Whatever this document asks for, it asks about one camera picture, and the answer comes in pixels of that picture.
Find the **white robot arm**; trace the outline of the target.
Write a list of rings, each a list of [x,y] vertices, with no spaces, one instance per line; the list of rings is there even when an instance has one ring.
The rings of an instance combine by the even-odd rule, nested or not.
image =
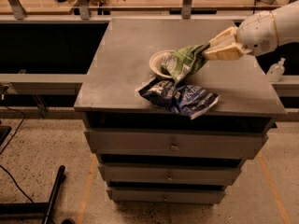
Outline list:
[[[209,41],[204,56],[212,60],[238,60],[245,54],[261,56],[277,47],[299,42],[299,1],[261,11]]]

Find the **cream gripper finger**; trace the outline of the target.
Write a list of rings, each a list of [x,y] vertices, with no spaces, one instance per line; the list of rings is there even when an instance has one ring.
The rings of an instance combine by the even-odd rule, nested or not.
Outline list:
[[[235,45],[237,42],[236,39],[236,27],[229,27],[226,30],[222,31],[214,38],[209,40],[210,47],[226,47],[230,45]]]
[[[238,60],[249,53],[251,53],[251,49],[247,49],[241,44],[233,44],[224,48],[213,47],[203,51],[204,56],[210,61]]]

